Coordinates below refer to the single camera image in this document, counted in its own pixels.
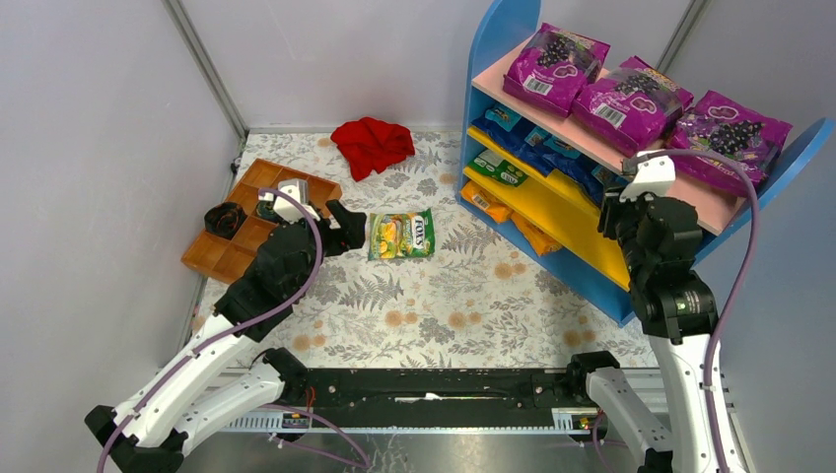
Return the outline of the green white Fox's candy bag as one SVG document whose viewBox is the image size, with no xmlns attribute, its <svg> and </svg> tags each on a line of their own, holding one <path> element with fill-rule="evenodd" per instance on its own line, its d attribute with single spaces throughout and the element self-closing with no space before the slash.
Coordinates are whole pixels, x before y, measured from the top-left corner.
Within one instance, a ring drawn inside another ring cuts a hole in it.
<svg viewBox="0 0 836 473">
<path fill-rule="evenodd" d="M 428 257 L 435 249 L 436 235 L 431 209 L 370 215 L 370 260 Z"/>
</svg>

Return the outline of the orange mango candy bag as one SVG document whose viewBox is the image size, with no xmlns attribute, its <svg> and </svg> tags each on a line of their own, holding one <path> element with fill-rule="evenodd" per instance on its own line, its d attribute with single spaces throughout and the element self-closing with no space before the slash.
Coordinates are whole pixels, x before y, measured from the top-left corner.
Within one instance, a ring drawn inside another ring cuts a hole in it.
<svg viewBox="0 0 836 473">
<path fill-rule="evenodd" d="M 513 210 L 510 207 L 472 180 L 463 186 L 460 195 L 465 201 L 480 209 L 497 224 L 509 221 L 513 215 Z"/>
<path fill-rule="evenodd" d="M 514 213 L 511 216 L 511 221 L 538 256 L 553 253 L 563 248 L 563 245 L 555 238 L 546 234 L 519 213 Z"/>
</svg>

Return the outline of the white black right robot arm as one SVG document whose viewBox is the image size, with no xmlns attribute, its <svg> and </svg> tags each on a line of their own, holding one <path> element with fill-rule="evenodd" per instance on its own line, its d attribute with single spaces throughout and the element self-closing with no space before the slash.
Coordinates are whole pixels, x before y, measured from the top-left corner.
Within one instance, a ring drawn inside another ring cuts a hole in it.
<svg viewBox="0 0 836 473">
<path fill-rule="evenodd" d="M 671 426 L 650 411 L 607 351 L 573 356 L 564 390 L 598 406 L 641 472 L 743 472 L 719 365 L 706 359 L 719 314 L 712 291 L 692 268 L 702 240 L 696 210 L 649 192 L 627 199 L 622 191 L 605 192 L 598 229 L 623 254 L 630 300 L 658 360 Z"/>
</svg>

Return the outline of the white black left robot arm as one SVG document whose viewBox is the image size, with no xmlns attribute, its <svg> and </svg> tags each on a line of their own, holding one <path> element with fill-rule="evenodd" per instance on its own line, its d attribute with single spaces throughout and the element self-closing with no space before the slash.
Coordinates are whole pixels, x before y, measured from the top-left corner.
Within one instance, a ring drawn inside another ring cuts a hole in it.
<svg viewBox="0 0 836 473">
<path fill-rule="evenodd" d="M 207 386 L 243 351 L 256 347 L 293 312 L 324 258 L 361 248 L 368 216 L 329 200 L 329 218 L 303 211 L 286 219 L 215 304 L 187 345 L 136 394 L 99 405 L 85 423 L 102 453 L 123 472 L 175 472 L 203 441 L 238 416 L 274 401 L 311 401 L 308 371 L 286 349 L 269 349 L 254 367 L 210 395 Z"/>
</svg>

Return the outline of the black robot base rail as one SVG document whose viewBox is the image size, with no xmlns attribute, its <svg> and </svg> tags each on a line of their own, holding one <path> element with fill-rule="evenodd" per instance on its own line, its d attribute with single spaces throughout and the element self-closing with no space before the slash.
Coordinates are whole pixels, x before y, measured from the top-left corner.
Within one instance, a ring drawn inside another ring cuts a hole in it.
<svg viewBox="0 0 836 473">
<path fill-rule="evenodd" d="M 278 403 L 312 412 L 317 427 L 437 431 L 553 428 L 554 410 L 593 409 L 587 374 L 619 365 L 598 351 L 563 369 L 313 369 L 286 349 L 257 364 L 284 380 Z"/>
</svg>

